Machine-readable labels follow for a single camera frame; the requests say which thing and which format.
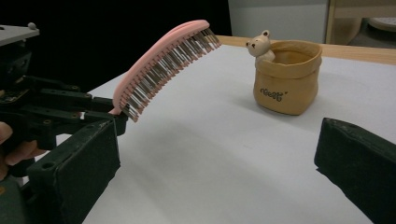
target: hairbrush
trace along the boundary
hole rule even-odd
[[[170,30],[123,75],[110,113],[123,112],[137,122],[152,97],[172,77],[219,46],[205,20],[188,21]]]

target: table surface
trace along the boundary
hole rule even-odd
[[[372,223],[316,170],[314,156],[325,117],[396,142],[396,66],[385,57],[394,51],[324,46],[317,98],[288,116],[256,104],[254,58],[237,40],[221,36],[219,49],[128,121],[121,168],[85,224]],[[337,49],[361,61],[333,58]],[[373,54],[384,60],[362,62]],[[121,78],[91,94],[112,98]]]

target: human hand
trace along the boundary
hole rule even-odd
[[[32,159],[43,154],[46,150],[39,149],[37,141],[22,142],[15,149],[5,155],[1,145],[12,135],[12,129],[6,123],[0,121],[0,180],[7,176],[8,166],[13,166],[20,161]]]

